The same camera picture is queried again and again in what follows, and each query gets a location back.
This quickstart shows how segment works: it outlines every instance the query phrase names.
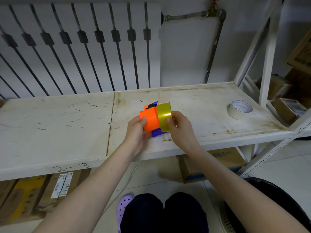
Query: black trash bin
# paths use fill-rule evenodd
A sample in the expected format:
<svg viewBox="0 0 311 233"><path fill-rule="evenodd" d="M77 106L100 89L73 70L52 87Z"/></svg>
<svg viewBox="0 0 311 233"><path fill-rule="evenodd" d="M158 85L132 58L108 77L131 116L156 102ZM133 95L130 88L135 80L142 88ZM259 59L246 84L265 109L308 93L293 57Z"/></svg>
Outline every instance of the black trash bin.
<svg viewBox="0 0 311 233"><path fill-rule="evenodd" d="M300 205L285 191L279 188L277 185L273 183L256 178L256 177L248 177L245 178L249 184L260 190L282 208L284 208L287 212L289 212L294 218L296 218L308 231L311 232L311 222L306 213L302 210ZM227 203L225 202L225 210L227 212L228 220L230 221L233 229L236 233L245 233L245 229L234 215L232 210L229 208Z"/></svg>

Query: dark pants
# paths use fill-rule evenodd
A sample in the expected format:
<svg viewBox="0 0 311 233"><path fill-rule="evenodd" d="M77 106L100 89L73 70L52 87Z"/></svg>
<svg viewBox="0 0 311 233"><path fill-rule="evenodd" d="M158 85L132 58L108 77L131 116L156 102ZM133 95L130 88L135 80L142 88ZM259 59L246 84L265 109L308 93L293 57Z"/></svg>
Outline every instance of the dark pants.
<svg viewBox="0 0 311 233"><path fill-rule="evenodd" d="M139 194L127 205L121 233L208 233L206 213L191 195L178 192L165 201Z"/></svg>

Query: white wall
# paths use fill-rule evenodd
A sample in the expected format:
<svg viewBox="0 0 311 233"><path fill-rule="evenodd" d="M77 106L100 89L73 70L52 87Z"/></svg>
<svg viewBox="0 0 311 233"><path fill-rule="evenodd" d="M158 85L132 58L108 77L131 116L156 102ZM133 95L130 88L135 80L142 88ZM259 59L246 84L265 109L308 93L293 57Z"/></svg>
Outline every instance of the white wall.
<svg viewBox="0 0 311 233"><path fill-rule="evenodd" d="M209 0L2 0L2 3L44 2L123 2L151 1L161 4L164 15L182 15L202 11ZM232 81L270 0L221 0L227 11L208 82ZM216 35L218 19L193 18L165 22L161 39L161 86L202 83ZM285 75L290 66L284 62L311 27L311 0L286 0L284 4L273 73ZM250 71L252 78L262 74L265 46Z"/></svg>

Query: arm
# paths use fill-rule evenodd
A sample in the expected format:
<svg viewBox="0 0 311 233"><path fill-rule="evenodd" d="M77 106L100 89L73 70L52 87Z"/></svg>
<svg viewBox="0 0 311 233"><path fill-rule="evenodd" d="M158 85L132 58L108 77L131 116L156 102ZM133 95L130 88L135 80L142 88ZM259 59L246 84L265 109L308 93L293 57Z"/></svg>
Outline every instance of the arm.
<svg viewBox="0 0 311 233"><path fill-rule="evenodd" d="M81 183L34 230L39 232L92 232L132 159L142 149L149 134L142 127L146 118L133 118L122 144Z"/></svg>
<svg viewBox="0 0 311 233"><path fill-rule="evenodd" d="M308 232L281 206L204 150L187 117L178 111L172 117L167 123L173 141L201 168L248 232Z"/></svg>

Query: left hand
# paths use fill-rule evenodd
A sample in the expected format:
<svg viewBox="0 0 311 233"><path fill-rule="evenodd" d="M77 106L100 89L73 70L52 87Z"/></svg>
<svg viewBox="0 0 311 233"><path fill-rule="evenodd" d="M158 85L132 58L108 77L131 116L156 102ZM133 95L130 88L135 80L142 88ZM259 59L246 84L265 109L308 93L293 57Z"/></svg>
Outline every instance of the left hand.
<svg viewBox="0 0 311 233"><path fill-rule="evenodd" d="M127 124L127 131L123 144L126 144L131 150L132 154L136 156L147 143L151 133L147 133L143 130L143 126L146 125L147 118L136 116Z"/></svg>

